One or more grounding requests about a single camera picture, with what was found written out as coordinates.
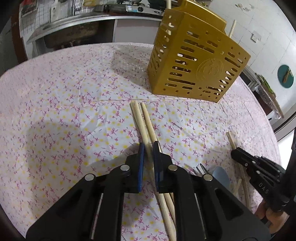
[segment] metal rivet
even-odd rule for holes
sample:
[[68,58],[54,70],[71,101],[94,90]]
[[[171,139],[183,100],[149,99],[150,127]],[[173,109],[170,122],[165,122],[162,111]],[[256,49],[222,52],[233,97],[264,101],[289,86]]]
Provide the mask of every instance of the metal rivet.
[[122,166],[120,167],[120,169],[121,169],[122,171],[128,171],[128,170],[129,170],[129,165],[122,165]]
[[169,165],[168,169],[171,171],[176,171],[178,169],[178,167],[176,165]]
[[210,174],[205,174],[205,175],[204,175],[204,179],[205,179],[206,181],[211,181],[211,180],[213,180],[213,176],[210,175]]
[[94,179],[94,175],[92,175],[92,174],[87,174],[87,175],[84,177],[84,179],[87,180],[87,181],[91,181],[91,180]]

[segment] tablecloth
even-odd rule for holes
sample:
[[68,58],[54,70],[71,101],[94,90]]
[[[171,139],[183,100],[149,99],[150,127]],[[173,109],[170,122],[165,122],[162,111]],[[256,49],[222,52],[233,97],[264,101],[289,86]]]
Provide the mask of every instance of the tablecloth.
[[[218,103],[153,95],[152,47],[67,48],[0,78],[0,204],[21,234],[85,174],[109,173],[137,152],[133,99],[146,102],[163,152],[181,167],[222,166],[234,185],[240,175],[226,131],[249,153],[280,162],[266,115],[240,77]],[[242,188],[238,198],[244,203]],[[251,186],[249,198],[254,211],[261,197]],[[168,240],[146,172],[142,192],[125,194],[122,238]]]

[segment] floral tablecloth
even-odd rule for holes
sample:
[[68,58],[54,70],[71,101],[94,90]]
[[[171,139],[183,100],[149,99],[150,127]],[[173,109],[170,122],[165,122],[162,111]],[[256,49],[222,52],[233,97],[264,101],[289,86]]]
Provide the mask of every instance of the floral tablecloth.
[[[6,72],[0,95],[0,204],[25,235],[85,174],[104,175],[137,152],[130,102],[146,102],[164,153],[175,164],[219,165],[240,178],[225,135],[280,162],[261,106],[239,77],[219,103],[151,94],[152,45],[118,43],[48,53]],[[243,190],[238,198],[244,203]],[[249,186],[254,211],[260,195]],[[124,199],[123,240],[168,240],[148,175]]]

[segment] wall outlet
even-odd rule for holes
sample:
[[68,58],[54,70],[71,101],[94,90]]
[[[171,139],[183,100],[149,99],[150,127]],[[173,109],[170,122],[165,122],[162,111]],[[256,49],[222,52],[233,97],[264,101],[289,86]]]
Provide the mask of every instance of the wall outlet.
[[257,43],[257,41],[261,41],[261,35],[259,33],[257,33],[256,31],[254,31],[252,33],[251,40],[253,42]]

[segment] chopstick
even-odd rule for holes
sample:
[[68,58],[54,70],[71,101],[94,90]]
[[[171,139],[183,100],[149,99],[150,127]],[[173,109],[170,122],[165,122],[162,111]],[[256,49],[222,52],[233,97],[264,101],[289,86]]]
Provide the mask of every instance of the chopstick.
[[[232,138],[230,132],[226,132],[226,135],[228,137],[228,140],[230,142],[232,149],[236,149],[235,143],[233,141],[233,138]],[[246,206],[250,210],[250,199],[249,199],[249,191],[248,191],[246,176],[245,176],[244,169],[242,168],[242,166],[240,164],[238,164],[238,166],[239,166],[240,174],[242,176],[242,181],[243,181],[242,186],[243,186],[243,190],[244,190],[244,197],[245,197],[245,201],[246,201]]]
[[[153,176],[154,176],[154,166],[153,166],[153,157],[152,157],[152,147],[150,145],[150,142],[148,140],[148,136],[147,136],[147,132],[145,129],[145,124],[144,124],[144,120],[142,118],[142,114],[140,111],[140,107],[137,101],[132,101],[131,102],[131,108],[136,120],[136,123],[139,127],[142,139],[143,139],[143,143],[145,145],[146,148],[146,152],[147,152],[147,156],[148,156],[148,161],[149,161],[149,176],[151,180],[154,180]],[[165,203],[165,198],[163,194],[158,193],[155,190],[155,195],[158,198],[159,204],[160,204],[160,211],[163,215],[164,218],[164,223],[166,225],[166,228],[168,230],[168,236],[170,238],[171,241],[176,241],[176,232],[174,231],[174,223],[170,218],[169,215],[169,210],[168,207]]]
[[[142,110],[143,110],[144,117],[145,117],[145,120],[146,120],[146,124],[147,124],[148,132],[149,132],[149,135],[150,135],[151,143],[154,143],[155,141],[158,141],[158,140],[157,140],[155,131],[153,129],[149,113],[147,111],[147,108],[146,108],[146,105],[145,105],[144,102],[141,103],[141,106],[142,106]],[[170,210],[170,214],[171,214],[171,216],[172,216],[172,218],[174,220],[174,223],[176,224],[175,206],[174,206],[174,203],[172,201],[172,197],[170,196],[169,193],[164,193],[164,196],[165,196],[165,200],[167,202],[168,208]]]

